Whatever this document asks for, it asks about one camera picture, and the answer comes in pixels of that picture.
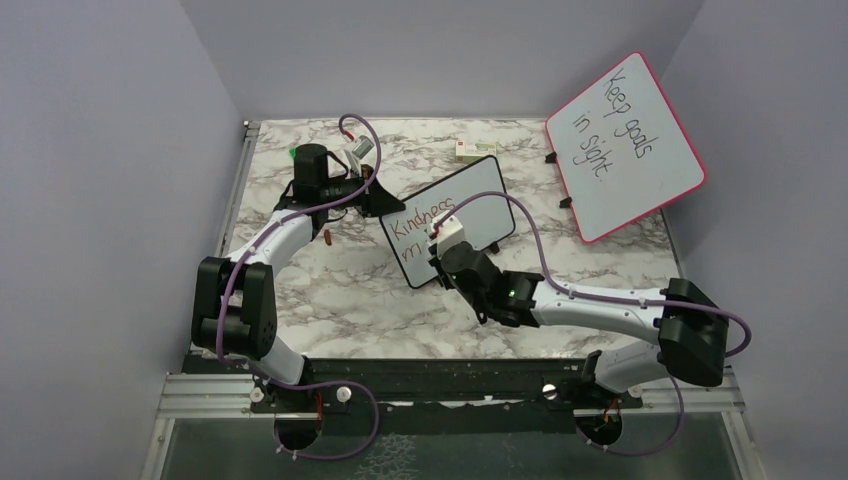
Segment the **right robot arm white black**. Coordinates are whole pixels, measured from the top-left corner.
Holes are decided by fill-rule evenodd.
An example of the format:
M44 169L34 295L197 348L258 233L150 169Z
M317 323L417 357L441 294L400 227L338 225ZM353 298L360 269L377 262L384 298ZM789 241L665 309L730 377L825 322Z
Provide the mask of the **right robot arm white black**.
M501 270L466 241L445 252L435 245L429 250L441 284L457 291L481 324L581 327L634 338L587 357L576 384L589 406L666 376L701 387L723 381L729 321L688 280L673 278L661 289L579 290L551 285L537 273Z

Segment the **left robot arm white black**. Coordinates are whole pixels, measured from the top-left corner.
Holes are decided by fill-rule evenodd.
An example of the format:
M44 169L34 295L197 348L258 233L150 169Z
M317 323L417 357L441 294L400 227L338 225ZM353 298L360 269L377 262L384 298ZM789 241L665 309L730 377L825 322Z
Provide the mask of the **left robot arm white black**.
M290 410L309 406L315 386L305 377L306 357L277 336L275 277L330 223L330 210L353 209L364 218L404 210L364 161L375 148L364 136L342 157L320 144L296 147L294 178L266 225L242 247L198 267L192 343L278 381L276 396Z

